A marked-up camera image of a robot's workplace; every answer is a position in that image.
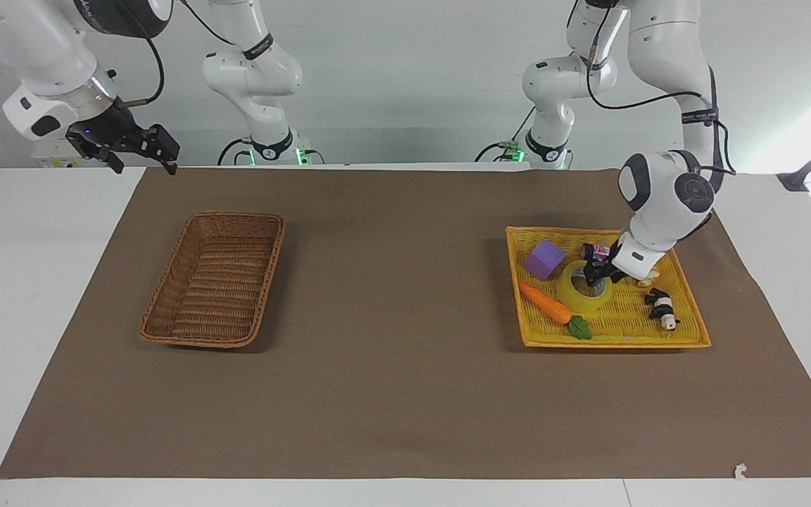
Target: orange carrot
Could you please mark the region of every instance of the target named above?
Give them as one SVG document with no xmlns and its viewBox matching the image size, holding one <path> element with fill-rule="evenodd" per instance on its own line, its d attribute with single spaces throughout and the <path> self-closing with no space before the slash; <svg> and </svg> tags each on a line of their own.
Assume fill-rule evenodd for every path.
<svg viewBox="0 0 811 507">
<path fill-rule="evenodd" d="M 561 325 L 567 325 L 572 320 L 572 309 L 566 305 L 561 304 L 559 301 L 547 296 L 543 292 L 538 291 L 527 283 L 518 282 L 518 289 L 524 294 L 537 308 L 540 308 L 543 313 L 549 315 L 554 321 Z"/>
</svg>

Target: brown wicker basket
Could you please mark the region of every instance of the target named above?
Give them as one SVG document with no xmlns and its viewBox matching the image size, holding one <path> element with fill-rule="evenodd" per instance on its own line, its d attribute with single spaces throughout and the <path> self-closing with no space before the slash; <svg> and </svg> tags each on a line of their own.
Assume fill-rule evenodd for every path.
<svg viewBox="0 0 811 507">
<path fill-rule="evenodd" d="M 284 239 L 277 215 L 190 216 L 139 325 L 158 344 L 238 349 L 258 334 Z"/>
</svg>

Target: toy carrot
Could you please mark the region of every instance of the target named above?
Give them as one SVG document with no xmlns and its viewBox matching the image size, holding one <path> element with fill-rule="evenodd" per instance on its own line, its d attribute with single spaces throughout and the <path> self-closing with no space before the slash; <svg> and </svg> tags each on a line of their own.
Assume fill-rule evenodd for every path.
<svg viewBox="0 0 811 507">
<path fill-rule="evenodd" d="M 525 298 L 531 299 L 531 302 L 534 303 L 537 308 L 540 308 L 543 313 L 549 315 L 559 324 L 567 325 L 573 337 L 579 340 L 593 339 L 593 333 L 590 332 L 590 324 L 588 324 L 581 315 L 573 315 L 571 308 L 563 305 L 559 301 L 555 301 L 555 299 L 538 291 L 538 289 L 535 289 L 525 282 L 518 282 L 518 289 L 524 294 Z"/>
</svg>

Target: yellow wicker basket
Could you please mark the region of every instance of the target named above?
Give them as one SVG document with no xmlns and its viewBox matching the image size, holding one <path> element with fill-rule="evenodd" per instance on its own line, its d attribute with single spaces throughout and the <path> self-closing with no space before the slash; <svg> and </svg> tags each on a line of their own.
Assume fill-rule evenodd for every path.
<svg viewBox="0 0 811 507">
<path fill-rule="evenodd" d="M 518 282 L 527 282 L 555 298 L 555 278 L 569 263 L 580 259 L 583 243 L 611 244 L 618 231 L 595 231 L 562 227 L 507 227 L 509 266 L 515 291 L 518 325 L 525 346 L 567 347 L 568 349 L 702 349 L 711 346 L 702 315 L 690 292 L 675 251 L 656 264 L 660 276 L 654 286 L 672 295 L 675 315 L 680 321 L 674 331 L 665 331 L 657 320 L 649 320 L 651 308 L 643 301 L 650 289 L 637 287 L 625 279 L 615 285 L 612 298 L 598 311 L 583 315 L 593 331 L 592 340 L 578 340 L 565 325 L 551 320 L 521 295 Z M 524 260 L 540 241 L 550 240 L 567 254 L 551 279 L 542 282 L 524 269 Z"/>
</svg>

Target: brown table mat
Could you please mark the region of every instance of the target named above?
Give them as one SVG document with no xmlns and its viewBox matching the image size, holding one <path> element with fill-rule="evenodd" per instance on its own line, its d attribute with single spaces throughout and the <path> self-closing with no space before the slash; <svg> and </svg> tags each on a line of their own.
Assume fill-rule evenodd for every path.
<svg viewBox="0 0 811 507">
<path fill-rule="evenodd" d="M 718 220 L 678 248 L 711 349 L 522 346 L 505 226 L 624 227 L 615 171 L 162 173 L 0 477 L 811 476 L 811 381 Z M 287 219 L 260 334 L 236 353 L 144 343 L 177 233 L 206 209 Z"/>
</svg>

